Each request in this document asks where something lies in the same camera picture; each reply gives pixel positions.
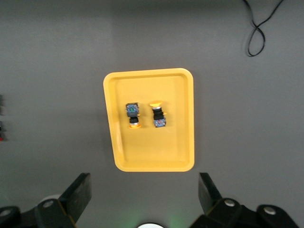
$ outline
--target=gray background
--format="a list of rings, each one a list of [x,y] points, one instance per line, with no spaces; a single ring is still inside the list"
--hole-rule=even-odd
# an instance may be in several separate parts
[[[276,0],[249,1],[256,20]],[[0,2],[0,207],[32,208],[91,172],[80,228],[187,228],[202,213],[198,173],[250,209],[269,203],[304,224],[304,1],[262,28],[261,55],[241,0]],[[253,50],[260,45],[256,36]],[[114,164],[103,79],[183,67],[194,77],[195,166],[127,173]]]

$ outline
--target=yellow tray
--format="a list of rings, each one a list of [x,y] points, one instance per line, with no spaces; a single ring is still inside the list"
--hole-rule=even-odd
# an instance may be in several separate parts
[[[182,68],[110,73],[104,95],[114,160],[122,171],[188,171],[194,165],[193,77]],[[149,103],[162,101],[167,124],[156,128]],[[138,103],[140,128],[125,106]]]

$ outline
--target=circular light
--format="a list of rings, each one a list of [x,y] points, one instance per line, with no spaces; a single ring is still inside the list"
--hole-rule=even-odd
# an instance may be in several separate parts
[[[161,227],[160,225],[154,224],[154,223],[146,223],[146,224],[139,226],[138,228],[163,228],[163,227]]]

